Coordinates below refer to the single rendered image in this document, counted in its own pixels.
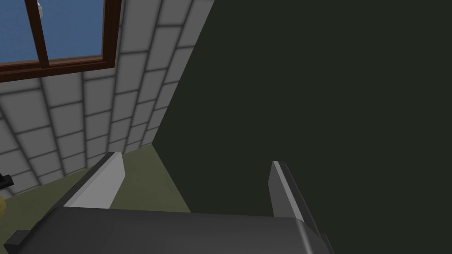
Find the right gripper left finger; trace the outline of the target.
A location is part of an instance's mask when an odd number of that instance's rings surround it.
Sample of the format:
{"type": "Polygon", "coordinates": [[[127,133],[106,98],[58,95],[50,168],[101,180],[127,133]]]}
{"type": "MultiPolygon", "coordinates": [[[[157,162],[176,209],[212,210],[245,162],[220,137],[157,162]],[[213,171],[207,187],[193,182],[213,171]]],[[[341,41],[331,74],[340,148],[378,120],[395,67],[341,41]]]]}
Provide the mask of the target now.
{"type": "Polygon", "coordinates": [[[108,152],[53,208],[78,207],[109,209],[125,179],[121,152],[108,152]]]}

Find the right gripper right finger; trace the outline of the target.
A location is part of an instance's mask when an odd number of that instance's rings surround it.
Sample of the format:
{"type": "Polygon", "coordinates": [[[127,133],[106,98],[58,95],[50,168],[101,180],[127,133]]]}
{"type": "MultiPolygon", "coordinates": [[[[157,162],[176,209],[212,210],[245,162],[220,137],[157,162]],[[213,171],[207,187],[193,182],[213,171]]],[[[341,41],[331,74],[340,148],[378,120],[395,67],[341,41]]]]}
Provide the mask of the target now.
{"type": "Polygon", "coordinates": [[[296,218],[305,223],[310,221],[309,209],[285,162],[272,162],[268,189],[275,217],[296,218]]]}

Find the brown framed window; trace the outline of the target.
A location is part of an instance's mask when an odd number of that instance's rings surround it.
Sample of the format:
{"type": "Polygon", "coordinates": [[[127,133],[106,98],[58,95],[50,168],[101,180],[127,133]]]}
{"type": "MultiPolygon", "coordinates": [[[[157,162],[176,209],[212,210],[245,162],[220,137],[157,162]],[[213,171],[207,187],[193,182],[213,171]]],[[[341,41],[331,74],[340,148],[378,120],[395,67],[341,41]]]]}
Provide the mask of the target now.
{"type": "Polygon", "coordinates": [[[0,0],[0,83],[115,66],[123,0],[0,0]]]}

